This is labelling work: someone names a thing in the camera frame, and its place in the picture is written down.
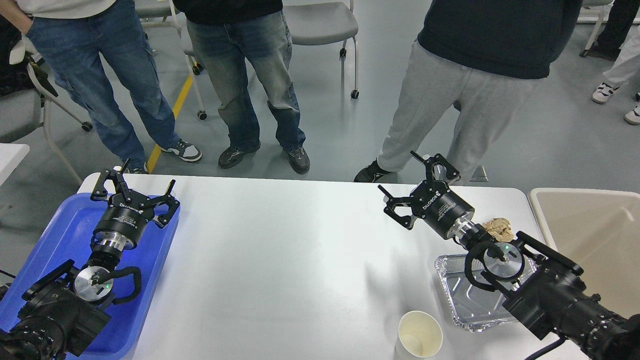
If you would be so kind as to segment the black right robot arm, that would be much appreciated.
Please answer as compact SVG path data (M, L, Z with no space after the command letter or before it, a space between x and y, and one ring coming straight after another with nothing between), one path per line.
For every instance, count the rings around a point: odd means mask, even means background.
M453 239L467 252L464 274L478 289L499 291L502 306L540 340L555 333L558 340L530 356L531 360L571 340L592 360L637 360L639 315L625 318L600 304L599 294L585 294L583 269L525 232L500 242L473 222L474 208L450 183L460 173L440 153L423 158L425 180L409 196L385 192L384 212L411 230L425 221L442 239Z

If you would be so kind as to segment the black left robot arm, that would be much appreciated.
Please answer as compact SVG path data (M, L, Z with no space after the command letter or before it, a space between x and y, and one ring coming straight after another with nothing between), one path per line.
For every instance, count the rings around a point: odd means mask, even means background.
M131 341L146 316L176 230L175 180L151 196L122 170L66 200L1 304L3 360L64 360Z

